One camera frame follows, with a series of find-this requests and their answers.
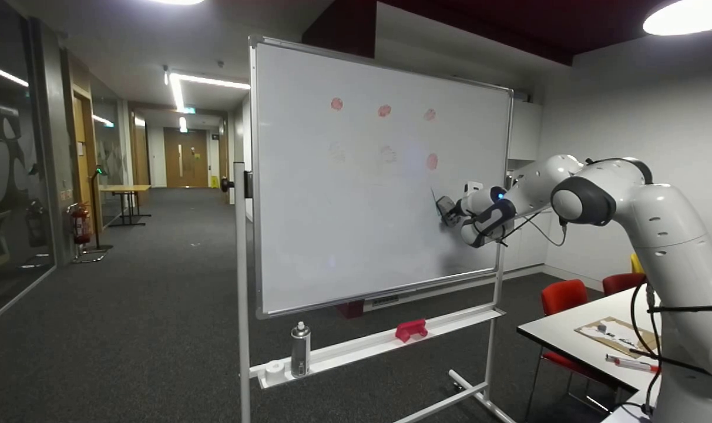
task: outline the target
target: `white table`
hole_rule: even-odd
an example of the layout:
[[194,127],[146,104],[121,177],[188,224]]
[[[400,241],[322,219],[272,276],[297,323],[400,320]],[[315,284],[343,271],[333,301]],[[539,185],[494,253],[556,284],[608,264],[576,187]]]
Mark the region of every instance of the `white table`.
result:
[[[525,323],[516,326],[516,331],[542,342],[549,349],[563,353],[563,355],[574,356],[576,362],[583,362],[589,369],[606,373],[608,379],[622,383],[624,387],[637,389],[626,402],[640,403],[653,373],[606,362],[606,355],[617,355],[617,353],[598,340],[591,340],[576,331],[578,326],[604,320],[604,316],[615,316],[615,320],[630,322],[632,291],[633,289],[626,289],[626,291],[604,295],[604,299],[589,301],[584,306],[578,306],[578,308],[570,308],[570,309],[563,309],[556,315],[547,315],[547,316],[525,322]],[[637,326],[653,331],[648,312],[645,312],[644,291],[645,291],[645,286],[637,295]],[[659,389],[659,380],[653,387],[651,402],[655,402],[658,389]],[[622,408],[617,408],[606,420],[619,423],[624,417],[632,417],[632,416],[624,414]]]

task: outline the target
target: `red chair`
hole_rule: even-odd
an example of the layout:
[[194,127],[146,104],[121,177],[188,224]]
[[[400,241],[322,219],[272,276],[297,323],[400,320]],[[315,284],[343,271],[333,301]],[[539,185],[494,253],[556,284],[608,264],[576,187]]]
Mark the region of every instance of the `red chair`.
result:
[[[561,309],[569,309],[569,308],[576,308],[576,306],[583,306],[586,302],[586,289],[581,279],[561,279],[561,282],[551,282],[547,284],[542,291],[539,291],[539,301],[542,301],[542,312],[544,315],[554,315],[554,312],[561,312]],[[565,355],[558,355],[558,353],[551,353],[551,349],[544,349],[538,355],[538,365],[535,365],[535,376],[534,376],[534,387],[529,393],[529,402],[525,402],[525,416],[531,412],[531,403],[534,403],[534,395],[535,395],[535,383],[538,383],[538,369],[539,369],[539,356],[544,356],[547,362],[556,365],[556,367],[563,367],[569,369],[570,373],[581,373],[581,376],[586,376],[586,379],[595,379],[595,380],[601,380],[604,385],[611,385],[611,380],[604,380],[598,373],[589,372],[586,367],[569,359]],[[578,402],[586,402],[586,403],[595,403],[596,408],[601,412],[608,412],[606,407],[601,407],[598,402],[595,400],[581,400],[576,395],[570,395],[570,373],[569,373],[569,380],[565,380],[565,395],[578,400]]]
[[604,284],[604,294],[611,295],[615,291],[639,286],[640,282],[645,282],[644,273],[617,273],[617,274],[608,274],[601,284]]

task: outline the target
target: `whiteboard marker tray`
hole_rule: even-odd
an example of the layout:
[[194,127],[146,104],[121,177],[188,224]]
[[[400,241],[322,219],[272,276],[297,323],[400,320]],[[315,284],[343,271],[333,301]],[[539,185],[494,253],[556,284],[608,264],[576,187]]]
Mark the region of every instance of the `whiteboard marker tray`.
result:
[[378,331],[378,334],[370,334],[370,335],[361,335],[361,339],[353,339],[353,340],[344,340],[344,342],[310,349],[310,372],[302,373],[302,376],[294,376],[289,372],[289,356],[252,367],[248,373],[252,373],[252,379],[257,379],[261,387],[265,389],[265,387],[284,385],[284,383],[290,383],[290,380],[301,380],[301,379],[313,376],[313,373],[322,373],[322,372],[329,372],[329,369],[335,369],[335,367],[344,367],[344,365],[353,365],[353,362],[359,362],[359,359],[369,359],[369,356],[384,355],[384,353],[391,353],[391,349],[400,349],[400,347],[409,347],[409,345],[423,342],[428,339],[437,339],[437,335],[465,329],[465,326],[475,326],[475,323],[495,320],[501,315],[503,315],[503,309],[495,309],[490,306],[465,308],[465,309],[458,309],[458,312],[448,312],[448,315],[424,320],[428,335],[411,339],[406,342],[401,342],[395,335],[395,329],[388,329],[388,331]]

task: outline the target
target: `dark ceiling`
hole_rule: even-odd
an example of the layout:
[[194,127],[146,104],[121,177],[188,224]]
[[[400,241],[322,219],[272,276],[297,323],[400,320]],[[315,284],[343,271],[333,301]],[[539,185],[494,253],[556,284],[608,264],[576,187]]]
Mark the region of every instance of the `dark ceiling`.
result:
[[576,53],[640,38],[659,0],[380,0],[384,4],[570,63]]

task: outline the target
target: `bottle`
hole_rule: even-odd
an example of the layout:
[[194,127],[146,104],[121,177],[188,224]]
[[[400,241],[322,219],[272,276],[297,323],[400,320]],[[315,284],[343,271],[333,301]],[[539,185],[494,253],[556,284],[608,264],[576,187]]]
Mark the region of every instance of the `bottle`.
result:
[[290,329],[289,369],[294,376],[302,376],[310,372],[310,331],[302,322]]

